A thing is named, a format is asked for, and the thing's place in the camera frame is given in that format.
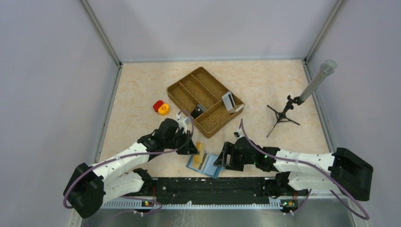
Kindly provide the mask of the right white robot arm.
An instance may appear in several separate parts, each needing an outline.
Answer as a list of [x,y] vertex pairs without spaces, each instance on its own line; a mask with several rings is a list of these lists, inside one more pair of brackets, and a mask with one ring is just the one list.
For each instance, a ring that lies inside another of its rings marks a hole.
[[357,201],[370,199],[374,171],[372,165],[347,148],[307,154],[260,147],[246,137],[235,143],[225,142],[213,165],[234,171],[255,165],[264,172],[276,172],[278,191],[284,195],[306,189],[331,190],[351,195]]

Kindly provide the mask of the blue card holder wallet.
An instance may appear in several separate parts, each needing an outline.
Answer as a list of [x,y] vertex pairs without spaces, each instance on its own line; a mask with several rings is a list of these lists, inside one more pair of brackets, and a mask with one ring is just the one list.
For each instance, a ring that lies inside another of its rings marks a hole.
[[211,153],[207,153],[207,154],[208,154],[208,158],[206,159],[202,170],[198,169],[199,163],[195,163],[193,161],[194,155],[191,155],[186,167],[188,169],[191,169],[191,170],[193,170],[193,171],[195,171],[197,173],[200,173],[202,175],[217,179],[219,177],[219,174],[220,174],[221,170],[222,170],[222,167],[213,166],[213,163],[217,159],[218,156],[215,155],[215,154],[211,154]]

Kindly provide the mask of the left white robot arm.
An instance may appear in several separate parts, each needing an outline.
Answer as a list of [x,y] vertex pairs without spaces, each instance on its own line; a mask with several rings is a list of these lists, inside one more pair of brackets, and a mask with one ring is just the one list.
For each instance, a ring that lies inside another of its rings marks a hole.
[[63,206],[74,209],[82,218],[95,214],[107,201],[129,193],[147,195],[152,188],[151,176],[134,167],[157,156],[177,153],[196,154],[192,136],[194,126],[190,116],[164,119],[159,128],[140,137],[130,147],[111,158],[88,165],[79,164],[63,192]]

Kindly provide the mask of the gold credit card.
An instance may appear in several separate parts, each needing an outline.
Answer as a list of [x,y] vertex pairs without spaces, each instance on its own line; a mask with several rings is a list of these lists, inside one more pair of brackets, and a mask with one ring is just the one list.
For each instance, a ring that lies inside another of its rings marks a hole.
[[200,159],[200,161],[199,161],[199,165],[198,165],[199,170],[203,169],[203,166],[204,166],[207,158],[208,158],[208,154],[207,153],[203,154],[202,159]]

